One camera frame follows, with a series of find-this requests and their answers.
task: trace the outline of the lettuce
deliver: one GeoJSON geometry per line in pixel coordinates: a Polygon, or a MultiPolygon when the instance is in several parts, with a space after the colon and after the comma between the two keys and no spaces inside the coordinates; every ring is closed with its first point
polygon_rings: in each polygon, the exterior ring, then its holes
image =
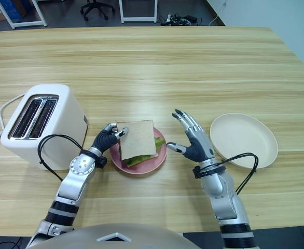
{"type": "MultiPolygon", "coordinates": [[[[155,137],[154,142],[156,144],[157,152],[161,149],[162,145],[166,143],[166,141],[161,137],[155,137]]],[[[128,168],[129,168],[129,167],[134,166],[138,163],[146,161],[146,160],[148,160],[148,159],[150,159],[154,156],[155,155],[141,155],[141,156],[136,156],[136,157],[132,157],[132,158],[129,158],[129,159],[125,159],[123,161],[127,164],[128,168]]]]}

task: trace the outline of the white wall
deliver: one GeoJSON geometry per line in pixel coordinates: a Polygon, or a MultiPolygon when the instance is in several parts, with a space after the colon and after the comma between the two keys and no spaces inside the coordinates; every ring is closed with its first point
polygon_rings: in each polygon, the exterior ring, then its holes
{"type": "Polygon", "coordinates": [[[270,27],[304,63],[304,0],[208,2],[226,26],[270,27]]]}

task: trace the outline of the wooden table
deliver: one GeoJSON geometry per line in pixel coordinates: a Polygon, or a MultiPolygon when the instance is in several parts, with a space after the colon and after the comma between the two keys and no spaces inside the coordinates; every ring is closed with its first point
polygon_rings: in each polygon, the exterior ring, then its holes
{"type": "MultiPolygon", "coordinates": [[[[224,113],[258,118],[279,143],[276,162],[241,193],[253,229],[304,225],[304,65],[266,28],[115,27],[0,32],[0,106],[31,86],[63,83],[89,118],[85,141],[109,122],[153,119],[168,141],[187,144],[177,107],[206,130],[224,113]]],[[[4,112],[8,120],[18,103],[4,112]]],[[[144,223],[176,232],[214,231],[196,164],[168,151],[136,177],[98,170],[75,227],[144,223]]],[[[238,185],[248,170],[228,172],[238,185]]],[[[31,236],[59,186],[0,144],[0,235],[31,236]]]]}

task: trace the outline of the beige plate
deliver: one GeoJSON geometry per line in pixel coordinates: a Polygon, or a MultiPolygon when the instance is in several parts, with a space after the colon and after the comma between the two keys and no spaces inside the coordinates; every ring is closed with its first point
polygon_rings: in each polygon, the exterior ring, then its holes
{"type": "MultiPolygon", "coordinates": [[[[259,120],[248,115],[228,113],[217,117],[211,124],[210,138],[215,150],[225,159],[245,152],[259,158],[258,168],[272,164],[278,156],[275,136],[259,120]]],[[[252,168],[253,157],[236,159],[231,163],[252,168]]]]}

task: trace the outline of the toaster slot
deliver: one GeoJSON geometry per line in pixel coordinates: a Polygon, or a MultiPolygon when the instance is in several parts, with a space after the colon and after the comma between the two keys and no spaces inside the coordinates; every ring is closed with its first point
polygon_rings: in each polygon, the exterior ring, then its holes
{"type": "Polygon", "coordinates": [[[46,101],[44,108],[40,112],[39,117],[36,123],[34,124],[34,127],[29,135],[30,138],[37,139],[42,135],[43,130],[54,110],[56,103],[57,103],[56,99],[46,101]]]}
{"type": "Polygon", "coordinates": [[[27,129],[29,128],[29,126],[41,104],[42,104],[42,100],[32,100],[30,102],[23,117],[17,123],[15,131],[12,134],[12,137],[22,138],[25,136],[27,129]]]}
{"type": "Polygon", "coordinates": [[[8,134],[8,138],[32,140],[41,137],[58,99],[58,95],[31,96],[8,134]]]}

